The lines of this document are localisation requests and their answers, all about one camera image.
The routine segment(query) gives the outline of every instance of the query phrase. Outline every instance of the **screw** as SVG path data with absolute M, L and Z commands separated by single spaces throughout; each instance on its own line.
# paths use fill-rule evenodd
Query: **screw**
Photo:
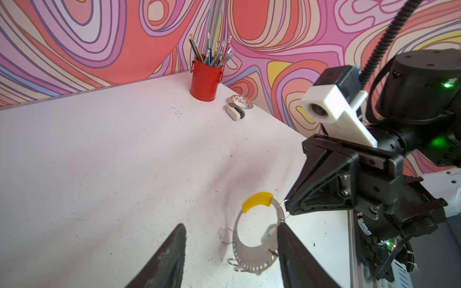
M 344 196 L 349 196 L 349 194 L 350 194 L 350 189 L 343 189 L 343 190 L 341 190 L 341 194 L 344 195 Z

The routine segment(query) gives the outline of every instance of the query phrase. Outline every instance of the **wall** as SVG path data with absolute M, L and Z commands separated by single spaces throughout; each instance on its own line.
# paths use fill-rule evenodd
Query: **wall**
M 209 0 L 0 0 L 0 107 L 186 71 Z
M 223 82 L 301 134 L 318 133 L 319 123 L 306 117 L 300 98 L 326 67 L 363 66 L 404 2 L 229 0 L 226 25 L 237 54 Z M 445 48 L 461 48 L 461 0 L 424 1 L 383 63 L 404 51 Z M 404 172 L 444 169 L 415 151 L 407 157 Z

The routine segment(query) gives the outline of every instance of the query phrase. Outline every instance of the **white bracket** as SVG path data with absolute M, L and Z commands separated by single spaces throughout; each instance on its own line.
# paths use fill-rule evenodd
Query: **white bracket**
M 312 86 L 301 99 L 301 106 L 309 118 L 323 124 L 328 136 L 376 148 L 378 142 L 356 114 L 367 96 L 361 90 L 349 105 L 335 84 Z M 312 105 L 322 107 L 327 115 L 317 114 Z

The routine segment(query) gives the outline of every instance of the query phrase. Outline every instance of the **table surface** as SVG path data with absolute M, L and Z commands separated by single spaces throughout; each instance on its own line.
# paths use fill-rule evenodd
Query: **table surface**
M 220 84 L 201 102 L 190 81 L 180 73 L 0 111 L 0 286 L 124 287 L 184 223 L 182 287 L 283 287 L 278 261 L 260 276 L 234 272 L 219 234 L 254 193 L 285 198 L 305 138 L 258 107 L 234 122 L 232 90 Z M 242 240 L 257 245 L 274 219 L 253 208 Z M 347 212 L 287 224 L 350 287 Z

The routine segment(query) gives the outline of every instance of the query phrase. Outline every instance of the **gray floor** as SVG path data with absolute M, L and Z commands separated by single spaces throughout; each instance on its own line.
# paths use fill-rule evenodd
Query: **gray floor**
M 461 287 L 461 247 L 446 222 L 410 243 L 420 269 L 411 274 L 415 288 Z

